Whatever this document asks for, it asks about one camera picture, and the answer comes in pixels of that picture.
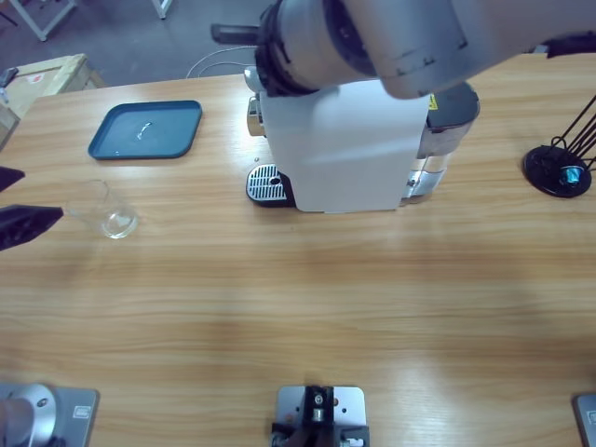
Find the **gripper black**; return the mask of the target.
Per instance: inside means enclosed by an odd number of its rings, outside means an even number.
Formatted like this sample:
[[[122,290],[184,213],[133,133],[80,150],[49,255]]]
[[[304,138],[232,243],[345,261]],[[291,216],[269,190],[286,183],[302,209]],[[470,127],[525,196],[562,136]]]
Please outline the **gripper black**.
[[[315,93],[296,82],[286,70],[291,63],[278,28],[281,3],[270,5],[261,15],[259,27],[213,23],[212,39],[221,45],[256,46],[257,74],[270,97],[301,97]]]

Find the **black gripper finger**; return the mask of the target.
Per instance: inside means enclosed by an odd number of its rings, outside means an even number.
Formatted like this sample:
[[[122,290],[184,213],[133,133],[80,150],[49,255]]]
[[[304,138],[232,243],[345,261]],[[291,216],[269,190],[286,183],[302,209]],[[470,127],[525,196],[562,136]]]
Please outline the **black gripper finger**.
[[[5,191],[8,187],[24,177],[25,173],[22,170],[0,167],[0,191]]]
[[[49,230],[60,218],[60,207],[10,205],[1,209],[0,250],[28,243]]]

